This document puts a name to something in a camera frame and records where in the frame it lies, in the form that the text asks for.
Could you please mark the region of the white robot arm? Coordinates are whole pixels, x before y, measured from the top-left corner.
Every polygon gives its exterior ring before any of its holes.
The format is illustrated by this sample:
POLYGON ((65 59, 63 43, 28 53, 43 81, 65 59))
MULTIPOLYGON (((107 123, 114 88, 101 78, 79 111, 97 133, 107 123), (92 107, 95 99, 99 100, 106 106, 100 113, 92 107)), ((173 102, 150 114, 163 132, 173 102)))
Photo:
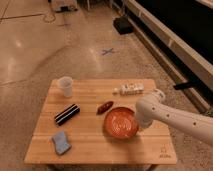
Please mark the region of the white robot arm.
POLYGON ((159 89, 137 100, 135 118, 142 128, 158 120, 213 146, 213 118, 169 107, 164 100, 165 94, 159 89))

